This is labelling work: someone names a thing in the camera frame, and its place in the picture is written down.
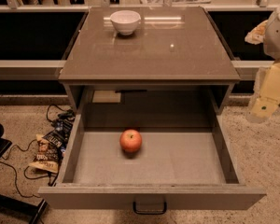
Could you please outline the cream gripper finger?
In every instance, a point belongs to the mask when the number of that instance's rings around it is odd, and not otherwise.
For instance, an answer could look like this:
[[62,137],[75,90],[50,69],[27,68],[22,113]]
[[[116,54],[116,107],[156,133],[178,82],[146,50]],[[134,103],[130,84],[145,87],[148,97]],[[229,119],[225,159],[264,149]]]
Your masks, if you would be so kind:
[[245,42],[253,45],[258,45],[263,42],[267,21],[261,22],[255,28],[253,28],[246,36]]
[[249,101],[246,119],[252,123],[266,121],[280,105],[280,61],[256,74],[254,93]]

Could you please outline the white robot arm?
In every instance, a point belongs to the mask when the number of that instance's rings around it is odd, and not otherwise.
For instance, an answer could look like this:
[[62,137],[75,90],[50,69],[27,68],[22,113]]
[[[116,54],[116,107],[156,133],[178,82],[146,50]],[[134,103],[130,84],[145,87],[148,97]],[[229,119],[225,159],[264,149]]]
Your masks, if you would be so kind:
[[274,58],[269,68],[260,68],[256,74],[246,119],[253,123],[266,121],[280,105],[280,7],[250,31],[245,42],[262,43],[264,53]]

